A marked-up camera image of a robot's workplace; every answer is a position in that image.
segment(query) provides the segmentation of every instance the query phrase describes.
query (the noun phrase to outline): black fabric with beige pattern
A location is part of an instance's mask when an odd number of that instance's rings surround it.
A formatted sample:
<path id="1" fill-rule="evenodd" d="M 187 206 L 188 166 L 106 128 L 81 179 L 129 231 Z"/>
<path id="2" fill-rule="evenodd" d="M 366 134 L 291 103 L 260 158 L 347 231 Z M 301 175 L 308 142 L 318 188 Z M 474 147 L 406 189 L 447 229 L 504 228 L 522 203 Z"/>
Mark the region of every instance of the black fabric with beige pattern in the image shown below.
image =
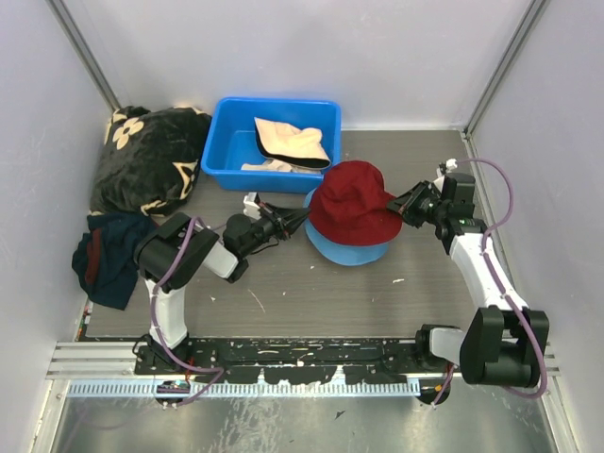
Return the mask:
<path id="1" fill-rule="evenodd" d="M 185 204 L 210 121 L 195 108 L 116 110 L 94 179 L 92 213 L 168 215 Z"/>

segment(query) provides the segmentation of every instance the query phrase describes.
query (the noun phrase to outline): blue plastic bin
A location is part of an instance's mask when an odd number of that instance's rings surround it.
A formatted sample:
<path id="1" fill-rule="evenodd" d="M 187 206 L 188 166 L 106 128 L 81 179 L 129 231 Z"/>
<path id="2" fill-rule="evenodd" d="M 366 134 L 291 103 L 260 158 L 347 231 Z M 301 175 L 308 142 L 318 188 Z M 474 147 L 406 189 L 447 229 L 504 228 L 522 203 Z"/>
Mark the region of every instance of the blue plastic bin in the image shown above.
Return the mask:
<path id="1" fill-rule="evenodd" d="M 204 173 L 214 176 L 223 189 L 308 193 L 323 181 L 323 175 L 241 170 L 244 163 L 262 164 L 266 160 L 256 145 L 255 117 L 290 123 L 300 129 L 321 129 L 321 145 L 331 165 L 340 162 L 342 119 L 340 107 L 334 102 L 227 97 L 216 106 L 201 159 Z"/>

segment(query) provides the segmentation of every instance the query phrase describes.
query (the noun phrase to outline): white wall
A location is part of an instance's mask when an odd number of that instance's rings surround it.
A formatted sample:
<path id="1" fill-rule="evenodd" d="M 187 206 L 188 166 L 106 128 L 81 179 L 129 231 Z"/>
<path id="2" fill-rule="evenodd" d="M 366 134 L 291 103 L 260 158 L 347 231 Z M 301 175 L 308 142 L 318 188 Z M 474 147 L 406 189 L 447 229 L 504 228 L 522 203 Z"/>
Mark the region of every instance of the white wall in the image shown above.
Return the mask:
<path id="1" fill-rule="evenodd" d="M 344 127 L 464 126 L 529 0 L 67 0 L 124 104 L 330 98 Z"/>
<path id="2" fill-rule="evenodd" d="M 503 241 L 530 305 L 546 310 L 585 451 L 604 429 L 604 4 L 554 1 L 475 135 L 517 191 Z M 496 212 L 507 207 L 493 176 Z"/>
<path id="3" fill-rule="evenodd" d="M 109 111 L 45 2 L 0 2 L 0 451 L 21 453 L 84 293 L 71 255 Z"/>

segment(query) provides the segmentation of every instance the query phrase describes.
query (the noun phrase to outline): red fabric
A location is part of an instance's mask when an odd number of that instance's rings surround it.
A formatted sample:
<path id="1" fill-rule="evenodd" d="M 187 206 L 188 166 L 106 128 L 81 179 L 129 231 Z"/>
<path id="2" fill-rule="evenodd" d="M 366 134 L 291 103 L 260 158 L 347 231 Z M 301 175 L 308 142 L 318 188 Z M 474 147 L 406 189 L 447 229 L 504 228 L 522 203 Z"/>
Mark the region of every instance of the red fabric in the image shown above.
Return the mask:
<path id="1" fill-rule="evenodd" d="M 88 267 L 84 280 L 89 285 L 93 285 L 101 262 L 101 228 L 92 231 L 92 241 L 86 244 L 86 254 L 88 255 Z"/>
<path id="2" fill-rule="evenodd" d="M 351 160 L 329 170 L 310 201 L 310 222 L 323 236 L 343 245 L 377 245 L 393 239 L 403 219 L 386 210 L 394 198 L 381 172 Z"/>

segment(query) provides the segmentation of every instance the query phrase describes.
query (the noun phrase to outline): white paint spot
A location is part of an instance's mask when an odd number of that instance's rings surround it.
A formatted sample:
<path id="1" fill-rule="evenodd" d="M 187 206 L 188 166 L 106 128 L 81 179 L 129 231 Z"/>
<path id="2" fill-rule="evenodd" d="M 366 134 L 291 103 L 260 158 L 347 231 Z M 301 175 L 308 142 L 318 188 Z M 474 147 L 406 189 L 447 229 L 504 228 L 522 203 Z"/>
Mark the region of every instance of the white paint spot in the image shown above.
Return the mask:
<path id="1" fill-rule="evenodd" d="M 260 299 L 258 299 L 256 297 L 256 295 L 254 294 L 254 292 L 250 289 L 248 289 L 249 293 L 252 294 L 252 296 L 256 299 L 256 302 L 258 302 L 258 305 L 260 305 L 260 308 L 262 309 L 263 312 L 266 312 L 266 310 L 264 309 L 264 306 L 262 305 L 262 303 L 260 302 Z"/>

